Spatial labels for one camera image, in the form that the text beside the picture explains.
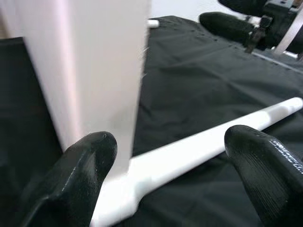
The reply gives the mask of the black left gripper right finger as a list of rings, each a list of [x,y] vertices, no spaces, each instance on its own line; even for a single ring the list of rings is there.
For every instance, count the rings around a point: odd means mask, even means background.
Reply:
[[[230,127],[224,145],[262,224],[301,227],[303,156],[246,125]]]

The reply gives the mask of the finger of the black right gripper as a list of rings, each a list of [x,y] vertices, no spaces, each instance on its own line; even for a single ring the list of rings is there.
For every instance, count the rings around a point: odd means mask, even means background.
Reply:
[[[229,9],[241,14],[262,14],[266,0],[218,0]]]
[[[211,34],[244,44],[254,26],[235,16],[222,12],[206,12],[199,16],[200,24]]]

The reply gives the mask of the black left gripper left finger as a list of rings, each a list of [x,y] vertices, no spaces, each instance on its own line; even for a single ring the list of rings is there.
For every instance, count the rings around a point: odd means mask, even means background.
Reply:
[[[100,189],[117,155],[106,131],[71,145],[45,176],[22,195],[15,227],[88,227]]]

